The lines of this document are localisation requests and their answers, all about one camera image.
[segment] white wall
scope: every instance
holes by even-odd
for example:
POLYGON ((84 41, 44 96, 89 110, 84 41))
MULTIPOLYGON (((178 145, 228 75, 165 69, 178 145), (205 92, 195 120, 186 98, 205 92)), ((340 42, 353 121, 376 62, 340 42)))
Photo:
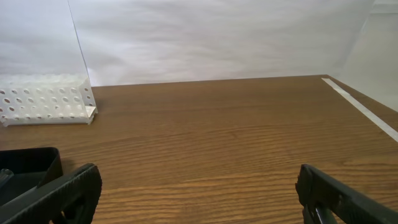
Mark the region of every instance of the white wall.
POLYGON ((398 111, 398 1, 376 2, 338 79, 398 111))
MULTIPOLYGON (((70 0, 93 85, 339 74, 372 3, 70 0)), ((68 10, 0 0, 0 73, 84 72, 68 10)))

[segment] object inside black bin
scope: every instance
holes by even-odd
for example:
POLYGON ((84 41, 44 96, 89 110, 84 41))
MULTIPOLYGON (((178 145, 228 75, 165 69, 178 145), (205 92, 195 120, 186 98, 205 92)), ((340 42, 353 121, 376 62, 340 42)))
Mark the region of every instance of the object inside black bin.
POLYGON ((63 174, 58 149, 53 147, 0 151, 0 169, 14 174, 0 187, 0 206, 63 174))

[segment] white perforated rack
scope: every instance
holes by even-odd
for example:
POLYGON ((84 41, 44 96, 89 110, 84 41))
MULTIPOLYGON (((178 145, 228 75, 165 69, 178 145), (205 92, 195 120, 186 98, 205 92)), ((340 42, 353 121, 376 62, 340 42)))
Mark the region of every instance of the white perforated rack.
POLYGON ((0 75, 0 121, 90 124, 98 111, 84 74, 0 75))

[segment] white tape strip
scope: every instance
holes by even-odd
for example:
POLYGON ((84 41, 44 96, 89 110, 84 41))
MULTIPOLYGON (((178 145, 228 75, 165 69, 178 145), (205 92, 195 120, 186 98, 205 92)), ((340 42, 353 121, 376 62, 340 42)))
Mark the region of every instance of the white tape strip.
POLYGON ((395 141, 398 142, 398 132, 385 123, 382 119, 376 116, 372 111, 369 111, 364 105, 362 105, 358 100, 355 100, 349 93, 344 91, 340 86, 331 81, 329 78, 322 78, 327 84, 329 84, 333 89, 335 89, 341 96, 346 98, 353 106, 356 107, 362 114, 367 116, 373 123, 375 123, 379 128, 381 128, 385 133, 390 135, 395 141))

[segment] wooden table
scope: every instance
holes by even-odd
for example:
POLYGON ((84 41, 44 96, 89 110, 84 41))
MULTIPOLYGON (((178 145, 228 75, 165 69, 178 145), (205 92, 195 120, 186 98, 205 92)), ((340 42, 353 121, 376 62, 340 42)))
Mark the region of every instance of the wooden table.
POLYGON ((65 172, 97 164, 94 223, 302 223, 303 163, 398 210, 398 143, 321 77, 96 87, 91 125, 0 128, 0 148, 57 147, 65 172))

